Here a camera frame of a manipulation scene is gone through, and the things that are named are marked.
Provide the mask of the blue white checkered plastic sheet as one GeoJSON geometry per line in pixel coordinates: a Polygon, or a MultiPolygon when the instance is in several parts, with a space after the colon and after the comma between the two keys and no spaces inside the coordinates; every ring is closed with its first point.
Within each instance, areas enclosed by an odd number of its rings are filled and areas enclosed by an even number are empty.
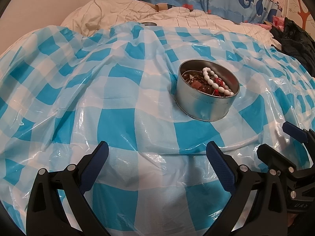
{"type": "Polygon", "coordinates": [[[24,229],[37,171],[76,164],[105,141],[109,157],[86,198],[112,235],[202,235],[230,196],[206,144],[265,172],[256,150],[266,143],[306,168],[285,121],[314,127],[314,79],[251,37],[133,22],[90,37],[45,27],[1,56],[1,201],[24,229]],[[221,120],[195,120],[176,104],[179,66],[192,59],[240,83],[221,120]]]}

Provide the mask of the round silver metal tin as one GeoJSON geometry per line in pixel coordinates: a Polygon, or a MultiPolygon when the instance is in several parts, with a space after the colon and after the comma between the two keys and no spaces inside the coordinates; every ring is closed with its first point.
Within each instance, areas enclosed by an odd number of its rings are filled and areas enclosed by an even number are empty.
{"type": "Polygon", "coordinates": [[[194,119],[214,122],[227,115],[240,84],[225,67],[206,60],[188,60],[178,69],[175,99],[194,119]]]}

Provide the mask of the black fuzzy garment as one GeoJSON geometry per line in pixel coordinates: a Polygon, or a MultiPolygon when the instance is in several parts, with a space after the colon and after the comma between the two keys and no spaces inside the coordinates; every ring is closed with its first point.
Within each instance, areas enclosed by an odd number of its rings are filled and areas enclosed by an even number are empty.
{"type": "Polygon", "coordinates": [[[314,77],[315,50],[312,37],[288,18],[284,19],[283,31],[272,26],[270,33],[281,44],[281,52],[296,58],[314,77]]]}

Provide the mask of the pink patterned cloth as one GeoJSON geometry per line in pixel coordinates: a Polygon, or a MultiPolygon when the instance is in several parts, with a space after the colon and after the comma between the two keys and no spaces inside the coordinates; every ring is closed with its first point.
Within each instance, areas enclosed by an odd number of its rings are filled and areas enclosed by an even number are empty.
{"type": "Polygon", "coordinates": [[[284,31],[284,18],[273,16],[271,22],[264,21],[263,27],[267,30],[271,30],[272,27],[275,27],[280,31],[284,31]]]}

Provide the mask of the white wardrobe with tree decal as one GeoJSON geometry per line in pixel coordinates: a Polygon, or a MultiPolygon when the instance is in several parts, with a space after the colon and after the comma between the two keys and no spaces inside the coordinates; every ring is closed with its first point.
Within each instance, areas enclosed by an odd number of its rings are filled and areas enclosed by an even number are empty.
{"type": "Polygon", "coordinates": [[[282,11],[279,16],[294,21],[310,36],[314,37],[314,19],[302,0],[280,0],[282,11]]]}

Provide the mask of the white grid-lined duvet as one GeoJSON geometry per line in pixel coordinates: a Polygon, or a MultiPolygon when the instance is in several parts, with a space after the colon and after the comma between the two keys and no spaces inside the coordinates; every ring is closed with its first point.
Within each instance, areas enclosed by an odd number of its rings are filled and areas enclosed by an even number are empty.
{"type": "Polygon", "coordinates": [[[126,22],[152,22],[161,27],[201,28],[245,34],[266,46],[281,44],[269,30],[252,23],[236,24],[201,10],[190,11],[185,7],[172,7],[159,11],[158,7],[138,0],[95,0],[71,12],[61,23],[63,27],[91,36],[100,29],[109,30],[126,22]]]}

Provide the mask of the silver tin lid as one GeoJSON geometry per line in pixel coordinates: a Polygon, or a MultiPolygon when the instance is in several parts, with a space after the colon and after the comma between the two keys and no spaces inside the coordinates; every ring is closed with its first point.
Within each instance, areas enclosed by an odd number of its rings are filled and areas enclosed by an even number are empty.
{"type": "Polygon", "coordinates": [[[157,24],[154,22],[142,22],[141,24],[144,26],[157,26],[157,24]]]}

